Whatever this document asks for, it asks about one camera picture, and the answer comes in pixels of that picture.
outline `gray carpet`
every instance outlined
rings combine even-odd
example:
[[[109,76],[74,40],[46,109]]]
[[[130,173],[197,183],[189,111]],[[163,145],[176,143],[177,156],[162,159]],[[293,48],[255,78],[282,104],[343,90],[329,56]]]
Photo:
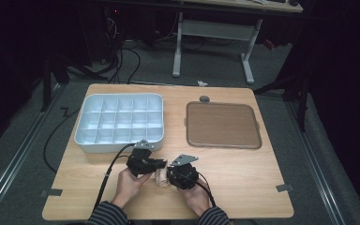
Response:
[[[250,57],[255,76],[255,84],[246,84],[243,69],[238,61],[239,47],[245,45],[236,42],[231,45],[203,45],[198,51],[183,51],[182,75],[172,78],[173,46],[155,48],[140,44],[136,51],[142,61],[132,81],[149,83],[170,83],[178,85],[198,85],[204,81],[209,86],[259,88],[272,82],[283,64],[291,45],[278,47],[273,51],[257,45]],[[124,65],[120,79],[126,81],[137,66],[137,56],[124,51]],[[90,83],[96,83],[84,77],[72,76],[64,93],[52,106],[46,121],[31,145],[31,150],[5,197],[0,202],[0,224],[66,224],[66,222],[45,221],[41,212],[45,198],[40,191],[49,188],[54,173],[43,161],[43,147],[54,128],[66,117],[62,107],[68,107],[68,113],[77,110],[83,101]],[[292,184],[291,196],[294,216],[284,219],[256,219],[258,224],[332,224],[331,218],[317,189],[315,180],[307,163],[298,129],[293,123],[289,110],[278,94],[257,96],[264,123],[273,144],[279,167],[285,183]],[[313,143],[322,169],[327,173],[331,187],[336,191],[340,209],[347,224],[360,224],[360,202],[353,186],[342,170],[336,155],[327,141],[326,135],[314,112],[313,102],[307,112],[307,136]],[[0,176],[16,153],[27,130],[39,114],[41,108],[41,85],[34,96],[13,117],[12,123],[0,140]],[[47,147],[48,160],[57,168],[69,134],[75,123],[75,116],[69,118],[52,136]],[[251,224],[248,220],[236,220],[235,224]]]

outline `wooden table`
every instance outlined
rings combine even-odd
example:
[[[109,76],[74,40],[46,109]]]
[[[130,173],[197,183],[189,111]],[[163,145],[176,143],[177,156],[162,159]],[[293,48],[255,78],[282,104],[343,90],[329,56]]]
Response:
[[[293,207],[286,191],[273,147],[253,92],[246,88],[92,84],[86,95],[114,93],[158,93],[163,97],[165,135],[162,148],[151,158],[169,162],[180,154],[199,157],[191,164],[209,182],[217,206],[230,218],[289,218]],[[262,136],[258,150],[192,147],[186,140],[186,105],[209,96],[211,102],[240,103],[251,106]],[[49,196],[42,216],[48,220],[88,219],[108,166],[116,153],[86,154],[74,142],[76,125],[69,138],[57,175],[52,184],[61,196]],[[102,200],[110,201],[116,190],[117,174],[126,168],[125,157],[114,164]],[[156,187],[152,177],[139,195],[128,204],[129,219],[195,218],[174,186]]]

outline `striped sleeve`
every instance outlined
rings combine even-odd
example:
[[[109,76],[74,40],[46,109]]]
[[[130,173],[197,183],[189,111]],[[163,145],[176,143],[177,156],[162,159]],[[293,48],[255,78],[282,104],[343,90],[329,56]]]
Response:
[[[87,220],[87,225],[126,225],[128,217],[121,208],[109,202],[101,202]]]
[[[213,207],[206,210],[200,219],[198,225],[229,225],[230,220],[227,214],[219,207]]]

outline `hand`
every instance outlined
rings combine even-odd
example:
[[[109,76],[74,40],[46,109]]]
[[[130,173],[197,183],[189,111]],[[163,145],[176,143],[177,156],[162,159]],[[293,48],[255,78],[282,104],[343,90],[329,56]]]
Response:
[[[137,178],[131,173],[129,168],[121,171],[118,175],[116,194],[111,203],[124,209],[127,203],[139,193],[140,188],[151,175],[152,173],[144,174]]]
[[[206,189],[209,189],[203,180],[199,179],[198,183],[203,185]],[[201,217],[203,212],[210,208],[209,196],[199,185],[195,185],[192,189],[181,189],[178,187],[177,190],[186,199],[188,207],[194,211],[198,217]]]

